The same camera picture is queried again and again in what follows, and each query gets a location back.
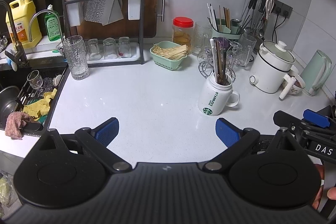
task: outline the power outlet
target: power outlet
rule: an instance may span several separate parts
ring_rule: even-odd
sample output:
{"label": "power outlet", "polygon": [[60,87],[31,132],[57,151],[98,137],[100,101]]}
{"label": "power outlet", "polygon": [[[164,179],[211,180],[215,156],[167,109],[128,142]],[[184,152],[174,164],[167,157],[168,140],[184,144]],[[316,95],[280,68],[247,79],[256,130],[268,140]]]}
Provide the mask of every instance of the power outlet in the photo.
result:
{"label": "power outlet", "polygon": [[278,14],[279,8],[281,9],[280,16],[285,17],[285,12],[288,12],[287,18],[291,16],[293,8],[279,0],[275,0],[272,13]]}

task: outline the white electric pot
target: white electric pot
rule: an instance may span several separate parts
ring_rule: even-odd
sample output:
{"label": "white electric pot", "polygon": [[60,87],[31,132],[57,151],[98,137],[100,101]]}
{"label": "white electric pot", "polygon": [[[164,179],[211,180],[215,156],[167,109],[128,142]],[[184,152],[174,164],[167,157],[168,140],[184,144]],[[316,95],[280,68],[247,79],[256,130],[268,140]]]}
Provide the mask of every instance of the white electric pot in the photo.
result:
{"label": "white electric pot", "polygon": [[286,44],[282,41],[275,44],[265,40],[260,45],[250,74],[250,83],[267,93],[277,92],[285,79],[288,84],[279,96],[281,99],[287,95],[296,81],[295,77],[288,75],[295,58],[285,47]]}

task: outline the screw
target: screw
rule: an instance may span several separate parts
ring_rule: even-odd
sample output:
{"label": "screw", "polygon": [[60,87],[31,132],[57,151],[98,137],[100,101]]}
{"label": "screw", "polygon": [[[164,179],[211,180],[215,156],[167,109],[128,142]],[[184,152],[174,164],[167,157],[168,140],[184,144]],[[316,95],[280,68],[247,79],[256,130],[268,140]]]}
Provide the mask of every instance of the screw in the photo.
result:
{"label": "screw", "polygon": [[210,171],[217,171],[222,168],[222,165],[219,162],[211,161],[205,164],[205,168]]}
{"label": "screw", "polygon": [[112,167],[113,167],[113,169],[115,169],[117,171],[125,171],[128,168],[130,168],[130,164],[128,164],[127,162],[124,162],[124,161],[120,161],[120,162],[116,162]]}

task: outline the green dish soap bottle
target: green dish soap bottle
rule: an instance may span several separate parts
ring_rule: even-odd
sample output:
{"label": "green dish soap bottle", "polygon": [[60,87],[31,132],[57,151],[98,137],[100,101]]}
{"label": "green dish soap bottle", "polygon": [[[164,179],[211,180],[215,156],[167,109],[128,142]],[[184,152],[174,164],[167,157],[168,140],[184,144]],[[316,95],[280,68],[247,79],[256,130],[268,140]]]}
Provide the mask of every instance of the green dish soap bottle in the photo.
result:
{"label": "green dish soap bottle", "polygon": [[[48,10],[54,11],[53,6],[50,4]],[[44,16],[44,24],[47,28],[47,33],[50,41],[55,41],[61,39],[61,34],[59,33],[58,21],[55,15],[52,13],[46,13]]]}

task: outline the green basket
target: green basket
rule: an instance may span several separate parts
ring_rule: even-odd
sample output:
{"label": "green basket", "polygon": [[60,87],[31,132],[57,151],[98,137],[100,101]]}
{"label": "green basket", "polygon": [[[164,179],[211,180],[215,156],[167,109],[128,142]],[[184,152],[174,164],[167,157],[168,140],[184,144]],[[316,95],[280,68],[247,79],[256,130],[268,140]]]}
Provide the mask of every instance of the green basket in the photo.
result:
{"label": "green basket", "polygon": [[[158,45],[160,48],[173,48],[173,47],[180,46],[179,44],[176,44],[176,43],[171,42],[171,41],[161,41],[157,44],[154,44],[154,46],[155,45]],[[183,59],[186,58],[186,56],[184,56],[179,60],[169,60],[167,58],[164,58],[160,55],[157,55],[157,54],[153,53],[152,49],[154,48],[154,46],[151,47],[151,50],[150,50],[154,63],[161,66],[161,67],[164,67],[166,69],[176,70],[179,67],[179,65],[181,64],[181,62],[183,61]]]}

